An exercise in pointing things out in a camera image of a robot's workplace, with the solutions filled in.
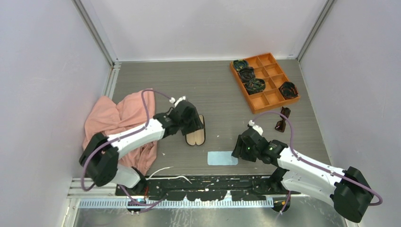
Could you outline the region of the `black glasses case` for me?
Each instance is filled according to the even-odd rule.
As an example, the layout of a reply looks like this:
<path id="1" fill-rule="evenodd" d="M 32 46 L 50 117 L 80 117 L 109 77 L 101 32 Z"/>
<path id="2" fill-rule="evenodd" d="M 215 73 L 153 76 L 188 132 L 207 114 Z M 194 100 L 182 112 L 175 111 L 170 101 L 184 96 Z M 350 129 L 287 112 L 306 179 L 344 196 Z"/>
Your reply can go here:
<path id="1" fill-rule="evenodd" d="M 202 114 L 199 115 L 203 128 L 185 135 L 185 141 L 190 146 L 201 146 L 206 140 L 205 121 Z"/>

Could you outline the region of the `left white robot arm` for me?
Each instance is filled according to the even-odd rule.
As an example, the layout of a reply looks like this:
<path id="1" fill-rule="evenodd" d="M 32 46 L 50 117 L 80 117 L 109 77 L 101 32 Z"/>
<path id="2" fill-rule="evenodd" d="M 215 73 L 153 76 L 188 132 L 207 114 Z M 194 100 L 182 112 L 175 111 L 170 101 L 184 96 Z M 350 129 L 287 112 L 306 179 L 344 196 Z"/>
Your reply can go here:
<path id="1" fill-rule="evenodd" d="M 202 130 L 204 124 L 196 107 L 186 101 L 177 102 L 166 113 L 155 114 L 144 124 L 130 130 L 105 136 L 92 136 L 79 159 L 84 176 L 89 176 L 97 187 L 108 183 L 123 185 L 134 196 L 145 190 L 144 176 L 134 167 L 119 164 L 129 152 L 150 142 L 176 134 L 187 135 Z"/>

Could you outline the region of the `light blue cleaning cloth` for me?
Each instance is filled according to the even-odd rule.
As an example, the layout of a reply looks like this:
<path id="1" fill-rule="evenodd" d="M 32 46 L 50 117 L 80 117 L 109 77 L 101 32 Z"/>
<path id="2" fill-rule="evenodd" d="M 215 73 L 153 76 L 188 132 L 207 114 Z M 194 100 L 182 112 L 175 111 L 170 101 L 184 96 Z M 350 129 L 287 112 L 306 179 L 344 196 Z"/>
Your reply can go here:
<path id="1" fill-rule="evenodd" d="M 232 151 L 209 151 L 207 163 L 209 166 L 236 166 L 238 158 L 232 156 Z"/>

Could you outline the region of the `brown tortoise sunglasses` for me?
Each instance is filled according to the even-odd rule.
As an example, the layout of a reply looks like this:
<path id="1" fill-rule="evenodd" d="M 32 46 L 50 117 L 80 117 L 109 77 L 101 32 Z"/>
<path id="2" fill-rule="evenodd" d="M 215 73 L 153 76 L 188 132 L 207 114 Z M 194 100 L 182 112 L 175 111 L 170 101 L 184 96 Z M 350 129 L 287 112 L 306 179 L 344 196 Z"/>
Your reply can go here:
<path id="1" fill-rule="evenodd" d="M 275 130 L 284 132 L 286 128 L 286 118 L 290 116 L 291 110 L 287 107 L 282 107 L 280 111 L 281 120 L 276 123 Z"/>

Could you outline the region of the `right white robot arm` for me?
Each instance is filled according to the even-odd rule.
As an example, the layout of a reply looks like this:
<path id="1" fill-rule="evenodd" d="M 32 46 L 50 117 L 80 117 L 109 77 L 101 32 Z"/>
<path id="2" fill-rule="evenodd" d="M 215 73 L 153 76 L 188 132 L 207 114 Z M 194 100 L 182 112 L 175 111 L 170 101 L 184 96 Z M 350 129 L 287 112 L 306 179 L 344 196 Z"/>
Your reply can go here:
<path id="1" fill-rule="evenodd" d="M 253 127 L 238 135 L 232 156 L 276 166 L 273 174 L 261 183 L 262 189 L 276 194 L 290 191 L 309 195 L 333 206 L 343 218 L 355 223 L 361 222 L 374 197 L 358 169 L 328 166 L 292 151 L 281 141 L 267 141 Z"/>

